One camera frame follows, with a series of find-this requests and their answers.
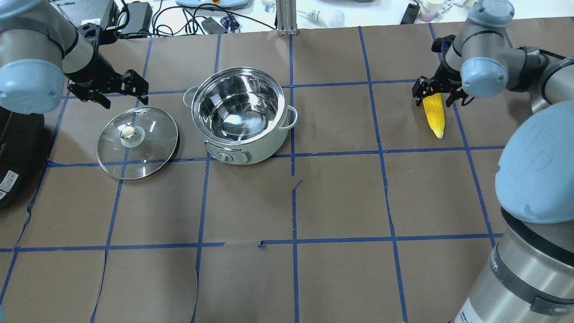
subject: light blue cap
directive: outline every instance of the light blue cap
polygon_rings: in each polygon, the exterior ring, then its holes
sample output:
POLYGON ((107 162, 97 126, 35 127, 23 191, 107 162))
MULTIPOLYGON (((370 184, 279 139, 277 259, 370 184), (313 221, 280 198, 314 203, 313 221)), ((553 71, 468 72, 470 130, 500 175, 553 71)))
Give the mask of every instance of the light blue cap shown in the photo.
POLYGON ((64 75, 40 59, 13 61, 0 68, 0 106, 16 113, 46 113, 62 98, 64 75))
POLYGON ((460 67, 463 90, 476 98, 493 97, 506 88, 508 72, 498 61, 474 57, 460 67))
POLYGON ((574 101, 538 112, 514 133, 498 165, 501 206, 538 224, 574 220, 574 101))
POLYGON ((468 14, 468 19, 488 28, 502 29, 510 25, 514 6, 507 0, 479 0, 468 14))
POLYGON ((42 0, 1 0, 0 1, 0 21, 18 16, 35 6, 42 0))

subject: sticker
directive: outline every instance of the sticker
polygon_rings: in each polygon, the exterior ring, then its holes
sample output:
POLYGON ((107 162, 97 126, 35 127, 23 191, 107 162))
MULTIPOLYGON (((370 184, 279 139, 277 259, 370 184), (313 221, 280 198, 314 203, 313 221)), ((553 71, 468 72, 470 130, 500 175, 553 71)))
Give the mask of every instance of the sticker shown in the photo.
POLYGON ((13 171, 8 171, 6 176, 4 176, 4 180, 0 183, 0 190, 9 192, 14 186, 16 180, 18 179, 18 174, 13 171))
POLYGON ((102 21, 101 18, 97 18, 97 19, 84 19, 84 20, 82 20, 82 23, 81 23, 81 24, 82 24, 82 25, 85 25, 85 24, 92 23, 92 24, 94 24, 94 25, 99 25, 101 21, 102 21))
POLYGON ((464 303, 463 308, 460 310, 459 314, 455 318, 454 323, 484 323, 480 319, 472 304, 470 304, 470 298, 464 303))

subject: white bulb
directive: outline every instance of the white bulb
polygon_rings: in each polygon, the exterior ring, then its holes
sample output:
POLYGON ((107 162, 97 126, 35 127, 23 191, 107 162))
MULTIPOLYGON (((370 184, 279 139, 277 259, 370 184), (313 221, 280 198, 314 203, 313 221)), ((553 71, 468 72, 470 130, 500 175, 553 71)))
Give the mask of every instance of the white bulb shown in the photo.
POLYGON ((345 14, 341 10, 331 10, 331 11, 317 11, 313 10, 307 12, 307 18, 310 20, 315 20, 321 24, 337 28, 345 26, 345 14))

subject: glass lid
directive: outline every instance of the glass lid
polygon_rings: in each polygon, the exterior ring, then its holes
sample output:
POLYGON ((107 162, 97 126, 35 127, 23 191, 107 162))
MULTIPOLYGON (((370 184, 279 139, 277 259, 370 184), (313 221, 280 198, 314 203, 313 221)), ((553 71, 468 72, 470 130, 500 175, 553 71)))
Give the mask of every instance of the glass lid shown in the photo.
POLYGON ((178 137, 177 125, 167 112, 136 107, 104 128, 98 141, 98 163, 115 178, 144 178, 172 157, 178 137))

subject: yellow object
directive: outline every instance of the yellow object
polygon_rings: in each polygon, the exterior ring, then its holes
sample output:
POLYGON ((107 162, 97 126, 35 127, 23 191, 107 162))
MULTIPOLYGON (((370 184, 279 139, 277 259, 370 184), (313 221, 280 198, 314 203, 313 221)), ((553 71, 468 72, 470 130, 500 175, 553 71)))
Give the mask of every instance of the yellow object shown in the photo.
POLYGON ((426 120, 438 139, 444 135, 444 105, 440 93, 422 99, 426 120))

